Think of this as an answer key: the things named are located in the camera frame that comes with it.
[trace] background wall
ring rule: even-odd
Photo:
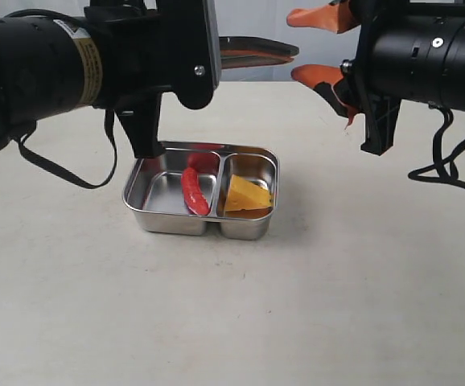
[[[354,56],[359,29],[343,35],[311,28],[290,28],[286,16],[294,8],[322,6],[330,0],[215,0],[220,35],[250,35],[280,40],[300,47],[290,65],[276,68],[239,69],[224,72],[223,80],[289,80],[300,64],[336,66]],[[0,0],[0,16],[23,8],[46,8],[81,14],[89,0]],[[147,5],[155,4],[146,0]]]

